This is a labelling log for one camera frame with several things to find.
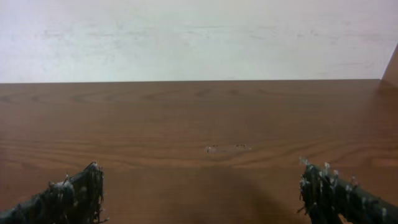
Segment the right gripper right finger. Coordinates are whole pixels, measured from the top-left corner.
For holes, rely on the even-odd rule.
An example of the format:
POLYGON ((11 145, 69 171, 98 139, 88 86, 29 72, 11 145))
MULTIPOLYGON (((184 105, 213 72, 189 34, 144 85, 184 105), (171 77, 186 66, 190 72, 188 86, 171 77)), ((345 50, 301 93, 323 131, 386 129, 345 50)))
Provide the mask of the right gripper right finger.
POLYGON ((329 163, 323 167, 301 158, 305 171, 300 176, 299 200, 312 224, 397 224, 397 206, 370 194, 359 186, 356 177, 350 182, 340 178, 329 163))

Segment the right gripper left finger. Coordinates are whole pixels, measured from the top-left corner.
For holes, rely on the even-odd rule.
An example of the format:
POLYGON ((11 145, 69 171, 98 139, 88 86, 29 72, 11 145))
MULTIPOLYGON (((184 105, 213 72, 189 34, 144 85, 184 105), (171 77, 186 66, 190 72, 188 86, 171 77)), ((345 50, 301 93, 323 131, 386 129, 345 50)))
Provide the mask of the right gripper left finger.
POLYGON ((29 200, 1 212, 1 224, 100 224, 104 200, 104 172, 92 162, 81 172, 47 188, 29 200))

